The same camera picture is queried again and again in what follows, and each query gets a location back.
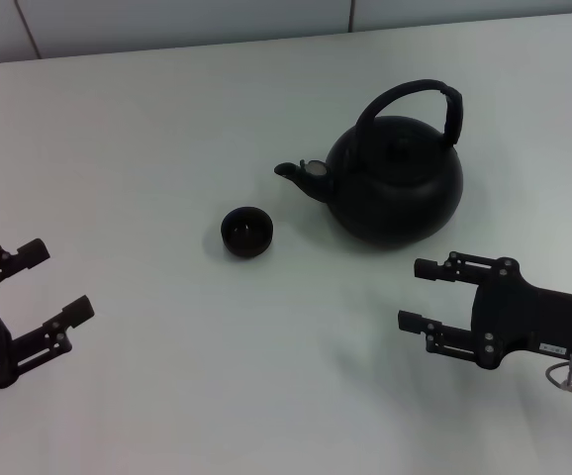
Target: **kettle lid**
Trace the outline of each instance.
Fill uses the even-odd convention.
[[[376,117],[385,107],[415,92],[437,90],[446,96],[444,134],[407,117]],[[427,180],[440,171],[462,130],[462,96],[443,82],[424,79],[394,87],[377,97],[354,127],[350,156],[358,169],[393,185]]]

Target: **kettle spout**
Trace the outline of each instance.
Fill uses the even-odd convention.
[[[311,198],[327,203],[333,196],[334,183],[330,168],[322,161],[301,161],[282,163],[275,167],[275,173],[295,183],[300,190]]]

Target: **table surface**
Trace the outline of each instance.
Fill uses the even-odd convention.
[[[464,195],[381,253],[272,169],[419,78],[464,96]],[[245,205],[275,234],[238,262],[219,225]],[[468,328],[473,286],[413,276],[451,250],[572,293],[572,15],[1,64],[0,243],[32,238],[52,259],[0,286],[13,336],[83,294],[97,315],[0,391],[0,475],[572,473],[555,360],[484,371],[396,317]]]

